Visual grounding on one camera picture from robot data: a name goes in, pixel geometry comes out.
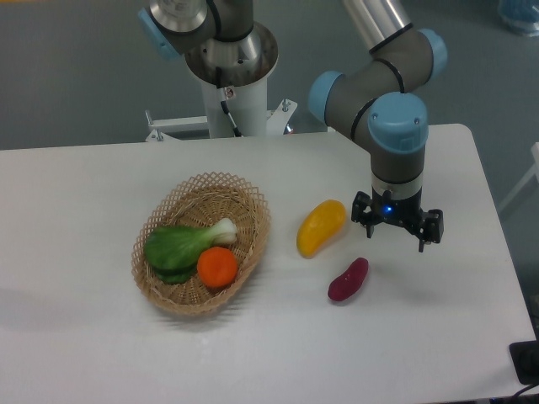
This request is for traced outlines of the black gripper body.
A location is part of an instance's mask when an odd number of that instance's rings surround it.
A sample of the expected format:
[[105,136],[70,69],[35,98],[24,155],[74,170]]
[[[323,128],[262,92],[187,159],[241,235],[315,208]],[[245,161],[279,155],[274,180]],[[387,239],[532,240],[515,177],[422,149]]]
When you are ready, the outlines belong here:
[[406,199],[391,199],[388,194],[383,196],[373,189],[367,230],[374,231],[374,226],[385,223],[407,231],[420,231],[423,224],[422,191],[420,189]]

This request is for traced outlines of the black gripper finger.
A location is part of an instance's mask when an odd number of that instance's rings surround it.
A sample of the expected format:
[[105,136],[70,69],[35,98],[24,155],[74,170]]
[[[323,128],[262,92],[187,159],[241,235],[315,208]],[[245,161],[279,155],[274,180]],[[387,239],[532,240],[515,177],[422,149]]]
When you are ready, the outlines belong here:
[[377,225],[377,215],[372,211],[371,197],[358,191],[352,203],[351,220],[361,224],[366,229],[366,236],[372,238],[374,227]]
[[444,215],[442,210],[422,212],[415,236],[419,240],[419,252],[424,251],[427,244],[439,244],[444,233]]

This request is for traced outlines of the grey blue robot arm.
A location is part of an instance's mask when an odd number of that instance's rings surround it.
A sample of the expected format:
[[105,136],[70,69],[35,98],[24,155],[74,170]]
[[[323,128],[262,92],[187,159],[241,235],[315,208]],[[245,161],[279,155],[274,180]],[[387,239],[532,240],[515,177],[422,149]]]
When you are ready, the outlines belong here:
[[[348,1],[348,14],[371,55],[360,71],[328,71],[312,84],[313,116],[369,153],[371,192],[360,192],[351,219],[367,231],[381,223],[439,243],[441,210],[423,210],[428,113],[415,90],[445,68],[443,39],[416,29],[399,1]],[[212,137],[267,135],[267,80],[278,60],[273,34],[250,1],[151,1],[138,18],[159,54],[183,57],[199,81]]]

